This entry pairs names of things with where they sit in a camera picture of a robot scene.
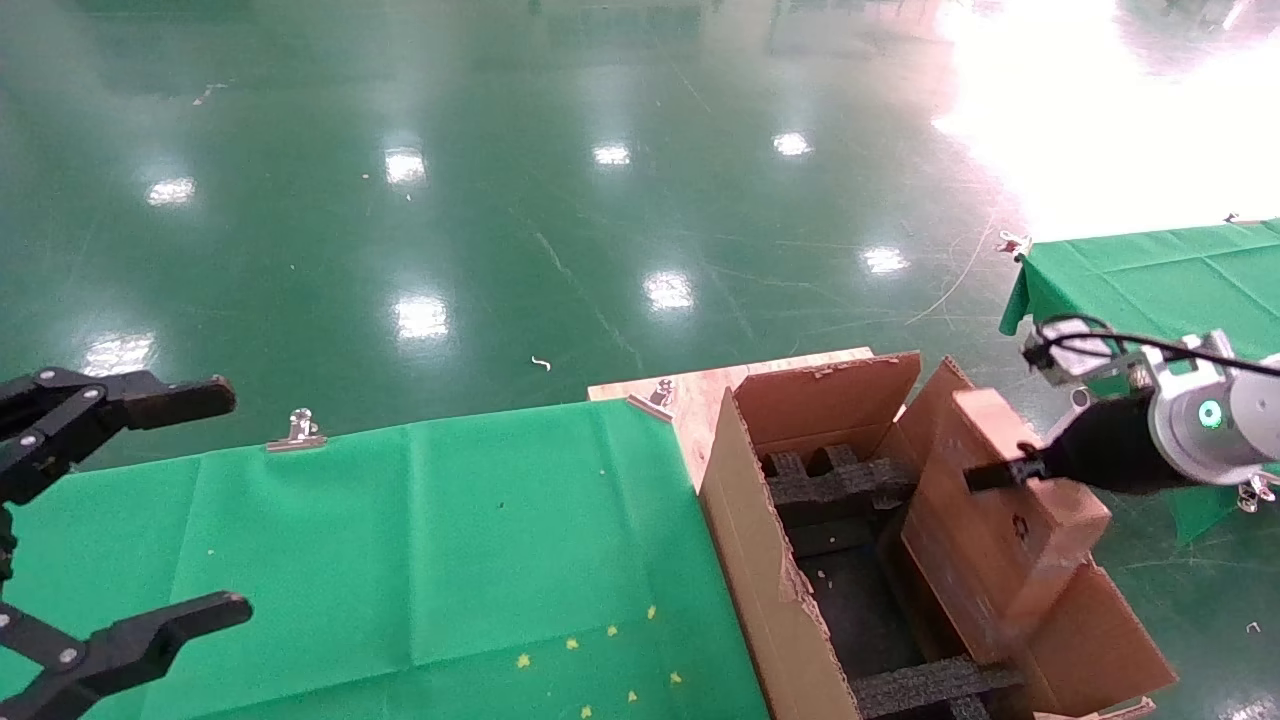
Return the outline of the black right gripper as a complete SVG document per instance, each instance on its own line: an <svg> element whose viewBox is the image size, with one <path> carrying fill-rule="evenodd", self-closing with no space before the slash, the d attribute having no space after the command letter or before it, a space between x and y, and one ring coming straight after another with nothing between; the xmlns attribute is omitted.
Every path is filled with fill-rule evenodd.
<svg viewBox="0 0 1280 720"><path fill-rule="evenodd" d="M1115 495L1157 495L1196 486L1160 452L1149 428L1153 395L1101 400L1080 413L1039 455L964 471L970 493L1069 479Z"/></svg>

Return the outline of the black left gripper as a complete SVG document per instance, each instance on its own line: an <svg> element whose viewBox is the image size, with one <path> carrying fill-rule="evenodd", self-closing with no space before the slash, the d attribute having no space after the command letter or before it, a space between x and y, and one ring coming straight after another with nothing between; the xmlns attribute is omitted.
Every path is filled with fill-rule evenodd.
<svg viewBox="0 0 1280 720"><path fill-rule="evenodd" d="M151 372L86 375L44 368L1 389L1 500L27 505L123 430L151 430L236 410L220 375L166 383ZM13 515L0 507L0 583L13 578ZM81 719L100 701L164 678L191 641L247 623L248 598L215 592L123 618L77 639L3 603L3 647L40 665L5 698L5 719Z"/></svg>

